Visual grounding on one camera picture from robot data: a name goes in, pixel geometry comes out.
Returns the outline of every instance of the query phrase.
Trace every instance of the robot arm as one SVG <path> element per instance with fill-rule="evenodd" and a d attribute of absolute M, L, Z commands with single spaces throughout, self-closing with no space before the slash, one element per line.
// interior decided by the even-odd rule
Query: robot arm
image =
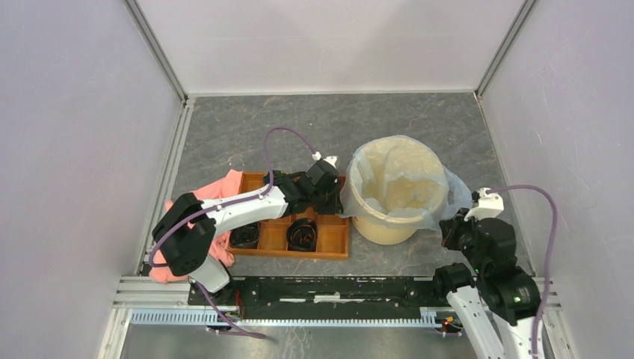
<path fill-rule="evenodd" d="M 438 268 L 434 282 L 455 309 L 478 358 L 543 358 L 542 350 L 531 353 L 539 291 L 533 279 L 516 266 L 514 229 L 495 218 L 504 209 L 502 198 L 488 194 L 488 189 L 474 192 L 476 207 L 440 222 L 443 247 L 462 252 L 477 274 L 477 283 L 462 263 Z M 501 340 L 484 304 L 493 312 Z M 541 343 L 541 330 L 538 333 Z"/>
<path fill-rule="evenodd" d="M 161 253 L 176 276 L 188 275 L 214 293 L 230 282 L 222 263 L 208 255 L 214 237 L 246 224 L 302 213 L 313 207 L 320 214 L 341 212 L 336 157 L 319 159 L 295 178 L 274 176 L 273 186 L 217 200 L 179 197 L 152 231 L 158 243 L 172 227 L 197 212 L 193 227 L 180 227 L 162 243 Z"/>

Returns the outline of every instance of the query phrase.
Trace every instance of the black coiled belt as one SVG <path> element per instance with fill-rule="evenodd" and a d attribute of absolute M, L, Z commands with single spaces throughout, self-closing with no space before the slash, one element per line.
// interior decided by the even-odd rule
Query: black coiled belt
<path fill-rule="evenodd" d="M 293 222 L 286 230 L 290 251 L 314 252 L 317 247 L 317 224 L 308 218 Z"/>
<path fill-rule="evenodd" d="M 229 235 L 233 248 L 257 248 L 259 241 L 259 222 L 235 228 Z"/>

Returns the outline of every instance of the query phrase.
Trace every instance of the wall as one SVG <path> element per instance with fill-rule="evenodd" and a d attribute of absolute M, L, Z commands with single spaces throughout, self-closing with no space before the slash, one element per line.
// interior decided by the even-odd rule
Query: wall
<path fill-rule="evenodd" d="M 121 1 L 0 8 L 0 358 L 94 358 L 179 101 Z"/>
<path fill-rule="evenodd" d="M 139 0 L 189 93 L 473 90 L 522 0 Z"/>
<path fill-rule="evenodd" d="M 553 273 L 579 358 L 634 352 L 633 15 L 628 0 L 538 2 L 484 94 L 508 181 L 543 186 L 561 211 Z M 539 269 L 547 202 L 515 199 Z"/>

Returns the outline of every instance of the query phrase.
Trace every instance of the trash can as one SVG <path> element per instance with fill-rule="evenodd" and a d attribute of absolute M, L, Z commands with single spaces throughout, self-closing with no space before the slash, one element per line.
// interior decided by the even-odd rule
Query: trash can
<path fill-rule="evenodd" d="M 438 221 L 471 207 L 464 183 L 434 151 L 407 136 L 364 144 L 355 151 L 347 176 L 342 216 L 352 217 L 359 233 L 380 245 L 403 242 L 418 229 L 440 230 Z"/>

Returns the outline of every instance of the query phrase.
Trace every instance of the orange fabric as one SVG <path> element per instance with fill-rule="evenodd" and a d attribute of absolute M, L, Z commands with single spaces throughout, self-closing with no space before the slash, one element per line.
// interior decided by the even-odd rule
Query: orange fabric
<path fill-rule="evenodd" d="M 219 179 L 214 183 L 210 183 L 202 188 L 192 191 L 194 196 L 199 200 L 213 200 L 216 198 L 225 198 L 235 196 L 240 192 L 240 182 L 242 181 L 242 172 L 230 170 L 226 177 Z M 169 200 L 165 204 L 165 209 L 169 210 L 173 202 Z M 231 266 L 233 264 L 233 254 L 227 252 L 229 245 L 229 233 L 222 233 L 214 238 L 212 246 L 209 248 L 209 254 L 224 265 Z M 159 250 L 154 257 L 156 263 L 165 263 L 165 258 Z M 187 279 L 184 277 L 175 277 L 169 267 L 152 268 L 150 270 L 150 278 L 156 282 L 167 283 L 177 280 Z"/>

